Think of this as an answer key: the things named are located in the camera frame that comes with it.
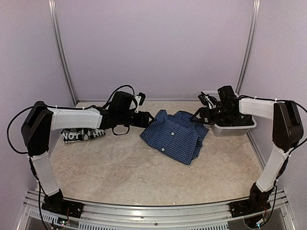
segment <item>metal frame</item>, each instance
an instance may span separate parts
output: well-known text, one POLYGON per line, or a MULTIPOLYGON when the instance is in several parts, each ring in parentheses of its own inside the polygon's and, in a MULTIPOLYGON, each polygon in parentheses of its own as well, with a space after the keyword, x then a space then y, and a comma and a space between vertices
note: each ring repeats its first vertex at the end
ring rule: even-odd
MULTIPOLYGON (((274 194, 270 196, 271 205, 273 200, 274 194)), ((210 229, 210 226, 226 226, 226 229, 228 229, 227 223, 229 221, 242 219, 242 217, 231 217, 229 203, 232 201, 163 207, 124 206, 80 201, 84 203, 83 213, 80 219, 70 218, 70 223, 73 227, 69 227, 69 229, 194 230, 205 229, 206 227, 210 229)), ((295 230, 293 215, 289 210, 289 204, 283 190, 277 192, 275 208, 282 209, 287 230, 295 230)), ((44 210, 42 210, 42 214, 46 221, 64 217, 44 210)), ((38 215, 38 192, 29 191, 27 193, 21 211, 18 230, 25 229, 29 216, 40 219, 38 215)))
POLYGON ((62 44, 62 39, 61 39, 61 33, 59 30, 59 21, 58 21, 58 15, 57 15, 57 7, 56 7, 56 2, 55 0, 48 0, 49 3, 49 11, 50 11, 50 17, 51 17, 51 23, 52 23, 52 28, 53 28, 53 33, 54 37, 56 40, 56 45, 59 53, 59 58, 62 64, 64 76, 65 76, 65 81, 68 86, 68 90, 71 96, 71 100, 74 106, 77 105, 78 103, 78 98, 71 80, 71 76, 68 70, 68 65, 64 53, 64 48, 62 44))
POLYGON ((236 93, 240 94, 243 86, 243 82, 245 79, 246 71, 248 69, 248 62, 250 59, 255 34, 256 34, 256 28, 257 28, 257 22, 258 22, 258 15, 259 15, 259 7, 260 7, 260 0, 254 0, 254 6, 253 6, 253 12, 251 16, 251 22, 249 27, 249 34, 248 34, 248 42, 245 49, 245 54, 243 58, 243 63, 240 71, 240 77, 238 80, 238 83, 236 85, 236 93))

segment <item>black and white fabric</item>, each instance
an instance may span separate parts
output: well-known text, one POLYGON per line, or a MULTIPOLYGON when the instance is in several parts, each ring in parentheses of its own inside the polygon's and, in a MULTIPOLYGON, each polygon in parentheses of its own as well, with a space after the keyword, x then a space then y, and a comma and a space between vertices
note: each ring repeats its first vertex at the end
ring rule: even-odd
POLYGON ((61 132, 65 144, 76 141, 90 140, 106 134, 104 129, 67 128, 61 132))

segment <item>blue plaid shirt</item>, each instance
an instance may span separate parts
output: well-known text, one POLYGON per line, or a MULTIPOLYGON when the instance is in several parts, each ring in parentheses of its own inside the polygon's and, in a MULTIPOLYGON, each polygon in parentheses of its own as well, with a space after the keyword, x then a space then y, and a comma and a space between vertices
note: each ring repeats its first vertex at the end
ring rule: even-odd
POLYGON ((193 114, 179 111, 167 115, 160 110, 154 122, 141 133, 141 138, 154 149, 181 163, 190 165, 198 157, 208 129, 190 122, 193 114))

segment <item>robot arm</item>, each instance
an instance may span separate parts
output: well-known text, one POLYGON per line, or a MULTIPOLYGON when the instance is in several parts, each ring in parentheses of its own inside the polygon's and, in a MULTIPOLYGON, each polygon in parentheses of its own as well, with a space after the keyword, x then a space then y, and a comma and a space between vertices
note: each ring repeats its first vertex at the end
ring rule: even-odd
POLYGON ((275 182, 283 174, 289 154, 303 137, 303 126, 297 106, 291 101, 236 97, 231 86, 224 86, 218 92, 220 102, 204 93, 199 95, 204 107, 193 117, 199 114, 200 123, 222 122, 228 124, 227 126, 240 126, 251 121, 251 115, 273 121, 272 152, 262 175, 253 184, 249 199, 230 204, 233 217, 269 209, 268 199, 275 182))
POLYGON ((22 136, 28 149, 31 170, 40 181, 46 194, 42 209, 80 218, 83 204, 63 199, 49 161, 49 136, 51 130, 66 128, 92 128, 112 130, 117 125, 146 128, 153 121, 149 112, 139 111, 145 95, 133 97, 126 92, 116 92, 106 106, 90 108, 57 108, 36 102, 22 125, 22 136))

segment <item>white panel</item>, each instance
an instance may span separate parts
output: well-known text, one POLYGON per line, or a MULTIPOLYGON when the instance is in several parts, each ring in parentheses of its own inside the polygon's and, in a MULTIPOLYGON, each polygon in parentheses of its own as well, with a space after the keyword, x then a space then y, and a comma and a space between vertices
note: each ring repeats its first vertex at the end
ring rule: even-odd
POLYGON ((195 99, 235 87, 253 0, 57 1, 62 41, 80 100, 122 84, 149 99, 195 99))
MULTIPOLYGON (((47 0, 0 0, 0 229, 10 230, 24 195, 36 186, 29 161, 11 150, 4 134, 19 111, 36 101, 71 106, 47 0)), ((26 151, 21 125, 27 113, 12 124, 10 137, 26 151)), ((52 148, 59 132, 52 132, 52 148)))
MULTIPOLYGON (((242 94, 294 100, 307 107, 307 1, 261 1, 255 43, 242 94)), ((299 109, 302 122, 306 114, 299 109)), ((251 131, 264 159, 272 149, 272 122, 257 118, 251 131)), ((297 221, 307 229, 307 144, 295 150, 280 177, 297 221)))

